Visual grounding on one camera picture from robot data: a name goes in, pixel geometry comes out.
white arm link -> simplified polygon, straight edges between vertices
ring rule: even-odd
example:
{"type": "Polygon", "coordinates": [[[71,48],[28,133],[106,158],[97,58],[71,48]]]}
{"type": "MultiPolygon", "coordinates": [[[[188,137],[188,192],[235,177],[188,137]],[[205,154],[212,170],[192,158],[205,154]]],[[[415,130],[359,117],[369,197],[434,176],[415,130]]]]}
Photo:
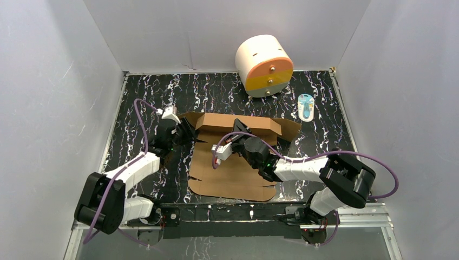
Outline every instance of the white arm link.
{"type": "MultiPolygon", "coordinates": [[[[149,176],[152,173],[155,173],[159,170],[160,159],[154,153],[147,153],[145,157],[137,161],[136,163],[128,166],[128,168],[121,173],[116,180],[122,180],[126,183],[126,193],[139,183],[146,176],[149,176]]],[[[120,171],[125,165],[120,166],[112,171],[107,172],[108,178],[113,178],[113,176],[120,171]]]]}
{"type": "Polygon", "coordinates": [[[276,169],[274,173],[282,181],[286,180],[310,180],[322,182],[319,178],[320,169],[325,166],[328,158],[320,158],[307,162],[288,162],[283,159],[279,159],[276,163],[276,169]]]}
{"type": "Polygon", "coordinates": [[[152,212],[153,202],[144,197],[135,197],[124,201],[122,222],[132,219],[147,218],[152,212]]]}

black marble surface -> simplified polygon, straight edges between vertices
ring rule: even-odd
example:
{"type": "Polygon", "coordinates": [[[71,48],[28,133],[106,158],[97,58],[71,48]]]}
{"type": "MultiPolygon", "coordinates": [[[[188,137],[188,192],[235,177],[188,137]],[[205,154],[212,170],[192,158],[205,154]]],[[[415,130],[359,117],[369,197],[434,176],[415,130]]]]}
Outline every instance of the black marble surface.
{"type": "MultiPolygon", "coordinates": [[[[341,109],[328,71],[294,72],[290,84],[280,93],[249,99],[236,73],[130,75],[127,78],[120,111],[105,161],[110,171],[134,158],[143,148],[143,136],[134,111],[136,98],[156,108],[176,105],[178,113],[214,112],[287,118],[301,123],[297,138],[288,144],[278,140],[277,149],[290,157],[312,156],[333,148],[353,150],[341,109]],[[298,118],[298,96],[315,98],[314,119],[298,118]]],[[[142,107],[147,132],[155,131],[159,117],[142,107]]],[[[233,203],[243,200],[206,197],[188,188],[188,170],[193,145],[180,147],[175,158],[159,172],[150,175],[133,188],[130,196],[148,194],[165,203],[233,203]]],[[[277,183],[272,202],[300,201],[323,189],[323,184],[309,181],[277,183]]]]}

white cylinder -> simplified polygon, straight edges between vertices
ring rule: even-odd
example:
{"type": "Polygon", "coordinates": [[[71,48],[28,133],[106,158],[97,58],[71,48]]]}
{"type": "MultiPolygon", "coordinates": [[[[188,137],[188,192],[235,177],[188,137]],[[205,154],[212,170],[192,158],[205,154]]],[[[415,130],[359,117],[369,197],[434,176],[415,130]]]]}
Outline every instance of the white cylinder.
{"type": "Polygon", "coordinates": [[[292,60],[272,35],[246,40],[236,52],[235,62],[246,92],[255,98],[281,91],[293,74],[292,60]]]}

cardboard flap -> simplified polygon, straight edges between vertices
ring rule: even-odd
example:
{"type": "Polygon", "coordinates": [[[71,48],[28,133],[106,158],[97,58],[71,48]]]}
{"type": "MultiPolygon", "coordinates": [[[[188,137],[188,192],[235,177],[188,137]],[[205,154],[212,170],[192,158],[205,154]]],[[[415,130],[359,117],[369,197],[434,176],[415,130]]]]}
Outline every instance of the cardboard flap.
{"type": "MultiPolygon", "coordinates": [[[[219,132],[210,132],[210,131],[200,131],[198,135],[198,140],[203,142],[208,142],[212,145],[216,145],[218,141],[225,135],[225,133],[219,132]]],[[[270,145],[277,145],[277,135],[272,133],[270,135],[259,135],[259,138],[265,140],[270,145]]]]}
{"type": "Polygon", "coordinates": [[[204,112],[186,112],[179,115],[179,118],[186,118],[188,122],[196,128],[196,122],[204,115],[204,112]]]}
{"type": "Polygon", "coordinates": [[[272,120],[282,127],[282,134],[279,136],[284,140],[293,141],[297,137],[301,124],[285,118],[272,118],[272,120]]]}
{"type": "Polygon", "coordinates": [[[266,202],[276,195],[274,187],[255,187],[212,181],[189,180],[189,188],[197,194],[266,202]]]}
{"type": "Polygon", "coordinates": [[[225,184],[250,185],[256,187],[273,186],[276,183],[263,179],[237,154],[232,154],[216,170],[212,168],[212,144],[198,142],[194,145],[189,176],[202,181],[225,184]]]}
{"type": "Polygon", "coordinates": [[[261,118],[247,115],[227,115],[205,113],[196,122],[196,129],[209,132],[230,133],[233,129],[234,119],[241,120],[255,135],[282,135],[280,124],[271,118],[261,118]]]}

purple cable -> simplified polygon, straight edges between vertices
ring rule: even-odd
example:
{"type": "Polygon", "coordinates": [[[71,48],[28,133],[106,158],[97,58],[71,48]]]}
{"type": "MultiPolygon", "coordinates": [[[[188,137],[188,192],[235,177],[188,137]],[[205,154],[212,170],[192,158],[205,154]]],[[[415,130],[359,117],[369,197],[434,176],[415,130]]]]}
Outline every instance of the purple cable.
{"type": "MultiPolygon", "coordinates": [[[[220,144],[226,139],[228,138],[230,135],[233,135],[233,134],[244,134],[244,135],[248,135],[250,137],[257,137],[256,135],[254,134],[249,134],[249,133],[244,133],[244,132],[233,132],[233,133],[229,133],[229,134],[226,134],[225,136],[223,136],[220,141],[218,141],[217,143],[217,147],[220,146],[220,144]]],[[[351,154],[351,155],[357,155],[357,156],[361,156],[363,158],[367,158],[367,159],[370,159],[372,161],[375,161],[377,163],[379,163],[380,165],[382,165],[384,168],[386,168],[390,174],[392,175],[392,177],[394,178],[394,181],[395,181],[395,186],[394,188],[389,192],[389,193],[386,193],[386,194],[383,194],[383,195],[378,195],[378,196],[369,196],[368,198],[369,199],[382,199],[382,198],[387,198],[391,195],[393,195],[397,190],[398,190],[398,177],[397,175],[395,175],[395,172],[389,167],[389,165],[385,164],[384,162],[380,161],[379,159],[371,156],[371,155],[367,155],[367,154],[364,154],[364,153],[358,153],[358,152],[353,152],[353,151],[331,151],[331,152],[326,152],[326,153],[321,153],[321,154],[318,154],[318,155],[314,155],[312,157],[308,157],[308,158],[302,158],[302,159],[296,159],[296,160],[292,160],[290,158],[286,158],[284,157],[282,154],[280,154],[278,151],[276,151],[271,145],[269,145],[265,140],[262,139],[262,142],[268,146],[269,149],[271,149],[275,155],[277,155],[280,159],[283,159],[283,160],[286,160],[288,162],[291,162],[291,163],[304,163],[304,162],[307,162],[307,161],[311,161],[311,160],[315,160],[317,158],[320,158],[320,157],[324,157],[324,156],[328,156],[328,155],[333,155],[333,154],[351,154]]],[[[212,153],[212,167],[214,169],[217,169],[218,165],[216,164],[215,162],[215,156],[217,154],[217,149],[215,149],[212,153]]]]}
{"type": "Polygon", "coordinates": [[[331,234],[331,236],[325,242],[320,243],[320,246],[328,244],[333,239],[333,237],[335,237],[336,231],[338,231],[338,225],[339,225],[339,215],[338,215],[338,211],[336,210],[335,210],[335,216],[336,216],[335,230],[333,230],[333,234],[331,234]]]}
{"type": "MultiPolygon", "coordinates": [[[[134,108],[135,108],[135,113],[137,114],[137,119],[139,120],[139,123],[140,123],[140,127],[142,128],[142,132],[143,132],[143,137],[144,137],[144,143],[145,143],[145,154],[148,152],[148,137],[147,137],[147,131],[145,130],[145,125],[143,124],[143,120],[142,120],[142,117],[140,117],[140,112],[139,112],[139,108],[137,106],[137,102],[142,102],[143,104],[145,104],[146,106],[150,107],[151,109],[153,109],[153,111],[157,111],[157,109],[150,105],[149,103],[147,103],[145,100],[141,100],[141,99],[135,99],[134,100],[134,108]]],[[[142,159],[144,156],[139,156],[137,157],[136,159],[128,162],[127,166],[131,166],[132,164],[136,163],[137,161],[139,161],[140,159],[142,159]]],[[[97,219],[99,218],[99,215],[102,211],[102,208],[103,208],[103,205],[105,204],[105,200],[107,199],[107,196],[108,196],[108,192],[110,191],[110,188],[111,186],[113,185],[113,183],[115,182],[116,178],[121,174],[123,173],[125,170],[127,169],[127,167],[123,167],[121,168],[120,171],[118,171],[114,176],[113,178],[110,180],[110,182],[108,183],[107,187],[105,188],[105,191],[103,192],[103,195],[102,195],[102,199],[101,199],[101,202],[99,203],[99,207],[97,208],[97,211],[96,211],[96,214],[94,215],[94,218],[93,218],[93,221],[91,222],[91,225],[89,226],[89,230],[88,230],[88,233],[86,234],[86,236],[84,237],[84,240],[83,240],[83,245],[86,245],[89,241],[91,241],[92,238],[94,238],[99,230],[97,230],[94,234],[93,234],[93,230],[94,230],[94,226],[96,225],[96,222],[97,222],[97,219]]]]}
{"type": "Polygon", "coordinates": [[[132,240],[132,241],[134,241],[134,242],[137,242],[137,243],[139,243],[139,244],[141,244],[141,245],[143,245],[143,246],[148,247],[148,244],[147,244],[147,243],[144,243],[144,242],[142,242],[142,241],[136,239],[135,237],[129,235],[129,234],[126,233],[126,232],[124,232],[122,229],[118,228],[118,231],[119,231],[121,234],[123,234],[123,236],[129,238],[130,240],[132,240]]]}

